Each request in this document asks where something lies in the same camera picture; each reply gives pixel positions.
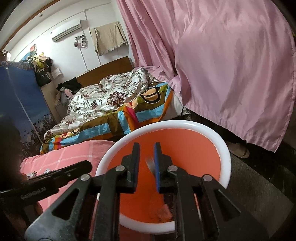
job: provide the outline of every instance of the bed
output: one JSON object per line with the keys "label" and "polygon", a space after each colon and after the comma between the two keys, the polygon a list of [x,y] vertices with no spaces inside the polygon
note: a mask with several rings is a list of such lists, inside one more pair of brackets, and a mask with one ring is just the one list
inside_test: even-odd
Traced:
{"label": "bed", "polygon": [[115,140],[150,123],[181,115],[183,106],[167,82],[146,69],[132,71],[128,57],[77,78],[84,86],[68,114],[48,130],[41,154],[87,140]]}

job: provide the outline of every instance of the wooden headboard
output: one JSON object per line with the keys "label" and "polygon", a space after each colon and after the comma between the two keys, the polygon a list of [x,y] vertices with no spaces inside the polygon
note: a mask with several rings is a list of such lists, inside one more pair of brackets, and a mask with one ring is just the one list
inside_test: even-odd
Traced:
{"label": "wooden headboard", "polygon": [[97,67],[79,77],[77,81],[82,84],[83,87],[98,84],[102,78],[105,78],[112,74],[122,74],[133,70],[129,57],[123,57],[100,67]]}

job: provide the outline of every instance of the pink curtain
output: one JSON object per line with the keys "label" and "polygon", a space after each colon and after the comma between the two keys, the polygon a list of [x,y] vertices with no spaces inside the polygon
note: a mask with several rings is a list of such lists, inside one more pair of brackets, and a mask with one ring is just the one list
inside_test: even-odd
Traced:
{"label": "pink curtain", "polygon": [[270,0],[117,0],[136,66],[183,105],[276,151],[295,100],[295,44]]}

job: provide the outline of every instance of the colorful striped blanket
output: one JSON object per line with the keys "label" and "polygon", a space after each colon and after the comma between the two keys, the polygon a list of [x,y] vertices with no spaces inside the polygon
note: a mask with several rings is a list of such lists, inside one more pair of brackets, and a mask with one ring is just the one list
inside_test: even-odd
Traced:
{"label": "colorful striped blanket", "polygon": [[90,120],[76,130],[59,134],[41,146],[45,154],[86,140],[108,140],[158,122],[165,115],[173,91],[167,82],[148,87],[146,91],[116,111]]}

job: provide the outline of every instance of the bowl rim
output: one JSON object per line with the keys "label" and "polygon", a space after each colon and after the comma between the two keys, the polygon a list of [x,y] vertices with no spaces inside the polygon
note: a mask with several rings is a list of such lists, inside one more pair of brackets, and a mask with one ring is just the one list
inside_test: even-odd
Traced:
{"label": "bowl rim", "polygon": [[[224,187],[227,188],[230,174],[231,174],[231,158],[228,147],[224,140],[211,128],[188,120],[166,120],[161,122],[152,123],[146,126],[143,126],[137,130],[132,131],[128,135],[121,138],[117,141],[103,156],[101,159],[97,170],[96,176],[105,174],[108,168],[109,163],[111,162],[112,158],[115,154],[127,143],[131,142],[133,139],[157,130],[161,129],[187,129],[196,131],[206,138],[208,138],[213,145],[216,147],[218,155],[220,157],[221,162],[221,171],[219,177],[219,183]],[[119,222],[122,226],[135,230],[141,233],[147,234],[168,234],[175,231],[175,222],[167,222],[167,223],[144,223],[140,221],[136,221],[131,219],[122,213],[119,216]]]}

